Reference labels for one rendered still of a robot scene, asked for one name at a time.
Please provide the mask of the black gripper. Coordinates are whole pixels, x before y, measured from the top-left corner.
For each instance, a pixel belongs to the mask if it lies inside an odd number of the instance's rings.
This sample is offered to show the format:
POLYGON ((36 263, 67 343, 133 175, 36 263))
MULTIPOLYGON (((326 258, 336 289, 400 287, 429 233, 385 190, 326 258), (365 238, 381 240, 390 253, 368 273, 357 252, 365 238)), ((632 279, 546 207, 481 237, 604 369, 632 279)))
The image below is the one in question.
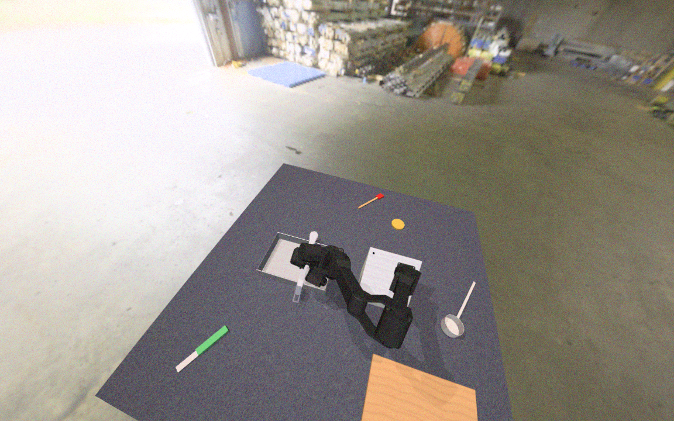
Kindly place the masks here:
MULTIPOLYGON (((317 262, 299 261, 299 260, 298 260, 298 248, 299 248, 299 247, 297 247, 297 248, 293 251, 293 255, 291 256, 291 261, 290 261, 290 262, 291 262, 292 265, 297 266, 297 267, 299 267, 299 269, 303 269, 303 270, 304 270, 304 267, 305 267, 306 265, 310 266, 311 263, 318 265, 317 262)), ((324 275, 325 275, 325 274, 324 274, 324 275)), ((331 279, 328 275, 325 275, 325 278, 330 279, 330 280, 335 280, 335 279, 331 279)))

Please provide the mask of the light wooden board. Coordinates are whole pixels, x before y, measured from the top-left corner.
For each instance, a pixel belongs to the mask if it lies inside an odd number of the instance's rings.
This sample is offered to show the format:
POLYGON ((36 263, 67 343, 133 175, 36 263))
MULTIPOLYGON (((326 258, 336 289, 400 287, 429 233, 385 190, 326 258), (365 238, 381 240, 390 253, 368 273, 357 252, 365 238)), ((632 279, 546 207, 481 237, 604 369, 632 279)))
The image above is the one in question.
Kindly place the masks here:
POLYGON ((360 421, 478 421, 475 393, 372 354, 360 421))

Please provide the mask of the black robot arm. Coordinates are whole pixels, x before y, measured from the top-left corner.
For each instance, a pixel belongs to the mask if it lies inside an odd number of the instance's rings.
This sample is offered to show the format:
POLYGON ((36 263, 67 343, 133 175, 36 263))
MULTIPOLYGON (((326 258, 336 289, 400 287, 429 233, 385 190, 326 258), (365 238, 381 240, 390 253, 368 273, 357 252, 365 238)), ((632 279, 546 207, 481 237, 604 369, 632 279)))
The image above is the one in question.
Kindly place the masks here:
POLYGON ((325 275, 337 281, 347 303, 347 311, 358 319, 368 336, 389 349, 399 349, 402 346, 414 318, 408 308, 408 299, 414 294, 415 286, 422 275, 419 270, 415 270, 415 266, 397 263, 389 289, 394 293, 391 299, 385 294, 369 294, 364 291, 352 274, 349 257, 337 246, 322 247, 313 243, 301 243, 298 248, 298 260, 318 263, 318 265, 310 264, 310 271, 305 276, 307 282, 318 287, 324 286, 328 282, 325 275), (385 305, 377 327, 372 324, 364 311, 367 303, 385 305))

